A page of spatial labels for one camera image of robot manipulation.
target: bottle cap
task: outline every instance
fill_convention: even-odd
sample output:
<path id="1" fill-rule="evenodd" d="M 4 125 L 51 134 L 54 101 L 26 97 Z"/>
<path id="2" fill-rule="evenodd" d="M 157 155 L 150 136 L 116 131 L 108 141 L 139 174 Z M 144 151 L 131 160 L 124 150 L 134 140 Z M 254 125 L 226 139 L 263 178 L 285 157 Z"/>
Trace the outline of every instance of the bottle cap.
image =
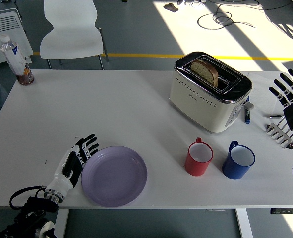
<path id="1" fill-rule="evenodd" d="M 8 35 L 0 35 L 0 40 L 2 41 L 2 43 L 6 43 L 9 42 L 11 39 Z"/>

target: black cable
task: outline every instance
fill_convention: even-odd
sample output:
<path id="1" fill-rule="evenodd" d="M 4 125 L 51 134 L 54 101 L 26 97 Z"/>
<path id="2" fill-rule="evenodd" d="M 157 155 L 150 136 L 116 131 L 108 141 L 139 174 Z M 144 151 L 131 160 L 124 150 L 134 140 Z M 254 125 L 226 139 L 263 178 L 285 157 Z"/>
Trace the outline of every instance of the black cable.
<path id="1" fill-rule="evenodd" d="M 220 4 L 220 3 L 217 3 L 217 2 L 214 2 L 214 1 L 211 1 L 211 0 L 208 0 L 209 2 L 212 2 L 212 3 L 214 3 L 214 4 L 219 4 L 219 6 L 217 7 L 217 10 L 216 10 L 216 12 L 215 13 L 208 13 L 208 14 L 206 14 L 206 15 L 203 15 L 203 16 L 201 16 L 200 18 L 198 18 L 198 20 L 197 20 L 197 24 L 198 24 L 198 26 L 200 26 L 201 28 L 204 28 L 204 29 L 206 29 L 206 30 L 220 30 L 220 29 L 222 29 L 222 28 L 224 28 L 224 27 L 226 27 L 226 26 L 231 26 L 231 25 L 233 25 L 233 24 L 236 24 L 236 23 L 241 23 L 241 24 L 244 24 L 244 25 L 248 25 L 248 26 L 251 26 L 251 27 L 254 27 L 255 28 L 255 26 L 253 26 L 252 24 L 250 24 L 250 23 L 248 23 L 248 22 L 242 22 L 242 21 L 233 21 L 232 20 L 232 14 L 230 13 L 230 12 L 228 12 L 228 11 L 219 11 L 219 8 L 221 7 L 221 6 L 232 6 L 232 7 L 242 7 L 242 6 L 233 6 L 233 5 L 228 5 L 227 3 L 237 3 L 237 2 L 242 2 L 243 4 L 244 4 L 244 2 L 246 2 L 247 0 L 238 0 L 238 1 L 232 1 L 232 0 L 230 0 L 230 1 L 228 1 L 228 0 L 220 0 L 220 1 L 222 1 L 222 2 L 227 2 L 227 3 L 222 3 L 222 4 Z M 260 10 L 260 9 L 258 9 L 258 8 L 255 8 L 255 7 L 250 7 L 250 6 L 258 6 L 258 5 L 260 5 L 260 3 L 257 1 L 257 0 L 252 0 L 253 2 L 255 2 L 256 3 L 256 5 L 248 5 L 248 4 L 245 4 L 245 5 L 248 5 L 248 6 L 245 6 L 246 8 L 252 8 L 252 9 L 255 9 L 255 10 Z M 289 4 L 291 4 L 292 2 L 290 2 L 290 3 L 288 3 L 288 4 L 286 4 L 286 5 L 283 5 L 283 6 L 280 6 L 280 7 L 275 7 L 275 8 L 268 8 L 268 9 L 262 9 L 262 10 L 275 10 L 275 9 L 279 9 L 279 8 L 282 8 L 282 7 L 285 7 L 285 6 L 288 6 Z M 217 16 L 218 14 L 220 14 L 220 13 L 225 13 L 225 14 L 229 14 L 230 16 L 224 16 L 224 15 L 222 15 L 222 16 Z M 220 28 L 207 28 L 207 27 L 204 27 L 204 26 L 202 26 L 200 23 L 199 23 L 199 21 L 203 18 L 203 17 L 205 17 L 205 16 L 208 16 L 208 15 L 212 15 L 212 19 L 213 19 L 213 21 L 214 22 L 216 22 L 217 24 L 219 24 L 219 25 L 222 25 L 222 27 L 220 27 Z"/>
<path id="2" fill-rule="evenodd" d="M 21 195 L 22 193 L 25 193 L 25 192 L 27 192 L 27 191 L 31 191 L 31 190 L 36 190 L 36 189 L 39 189 L 39 190 L 40 190 L 40 189 L 42 189 L 42 188 L 43 188 L 42 186 L 27 187 L 27 188 L 23 188 L 23 189 L 21 189 L 21 190 L 15 192 L 15 193 L 11 196 L 11 198 L 10 198 L 10 200 L 9 200 L 9 206 L 10 206 L 13 210 L 20 210 L 20 209 L 22 209 L 23 206 L 22 206 L 22 207 L 14 207 L 13 204 L 12 204 L 12 200 L 13 200 L 14 198 L 16 198 L 18 195 Z"/>
<path id="3" fill-rule="evenodd" d="M 42 187 L 42 188 L 38 189 L 37 192 L 35 193 L 35 197 L 37 197 L 37 195 L 38 195 L 38 193 L 39 193 L 40 191 L 45 192 L 45 188 Z"/>
<path id="4" fill-rule="evenodd" d="M 14 5 L 16 6 L 16 9 L 18 11 L 18 14 L 19 14 L 20 18 L 22 19 L 22 15 L 21 15 L 21 13 L 19 13 L 18 5 L 16 4 L 16 2 L 17 2 L 17 0 L 15 0 Z"/>

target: water bottle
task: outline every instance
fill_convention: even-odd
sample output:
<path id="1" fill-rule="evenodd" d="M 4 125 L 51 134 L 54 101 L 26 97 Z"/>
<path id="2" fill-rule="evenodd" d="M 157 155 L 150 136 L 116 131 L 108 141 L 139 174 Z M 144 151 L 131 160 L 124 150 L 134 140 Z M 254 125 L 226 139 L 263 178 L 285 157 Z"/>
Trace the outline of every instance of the water bottle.
<path id="1" fill-rule="evenodd" d="M 12 41 L 8 35 L 0 35 L 0 39 L 3 43 L 1 51 L 5 55 L 9 67 L 16 75 L 18 82 L 22 85 L 29 85 L 34 82 L 34 75 L 32 74 L 19 45 Z"/>

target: white table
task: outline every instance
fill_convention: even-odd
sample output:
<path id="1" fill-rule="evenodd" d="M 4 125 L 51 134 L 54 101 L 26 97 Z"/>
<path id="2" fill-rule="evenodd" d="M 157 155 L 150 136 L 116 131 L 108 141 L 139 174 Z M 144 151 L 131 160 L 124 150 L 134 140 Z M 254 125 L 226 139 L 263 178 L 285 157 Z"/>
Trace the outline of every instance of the white table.
<path id="1" fill-rule="evenodd" d="M 243 114 L 226 131 L 210 134 L 169 102 L 171 71 L 33 70 L 35 82 L 15 83 L 0 113 L 0 207 L 19 189 L 47 185 L 66 150 L 95 133 L 99 149 L 121 145 L 138 152 L 148 169 L 140 196 L 120 209 L 293 207 L 293 150 L 265 133 L 283 107 L 268 91 L 279 72 L 245 72 L 253 82 L 251 124 Z M 183 163 L 197 137 L 214 158 L 201 177 Z M 239 180 L 223 175 L 231 141 L 250 147 L 256 162 Z M 14 200 L 23 205 L 33 193 Z M 63 209 L 100 209 L 70 190 Z"/>

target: cream toaster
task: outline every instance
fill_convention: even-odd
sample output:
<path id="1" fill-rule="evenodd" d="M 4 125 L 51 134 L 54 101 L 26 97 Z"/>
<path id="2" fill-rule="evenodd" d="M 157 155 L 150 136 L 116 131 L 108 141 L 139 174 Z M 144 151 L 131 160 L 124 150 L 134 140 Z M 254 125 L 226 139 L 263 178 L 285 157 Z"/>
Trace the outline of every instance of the cream toaster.
<path id="1" fill-rule="evenodd" d="M 217 70 L 217 87 L 189 69 L 196 59 Z M 219 133 L 236 120 L 251 89 L 243 74 L 204 52 L 192 52 L 175 63 L 170 101 L 206 130 Z"/>

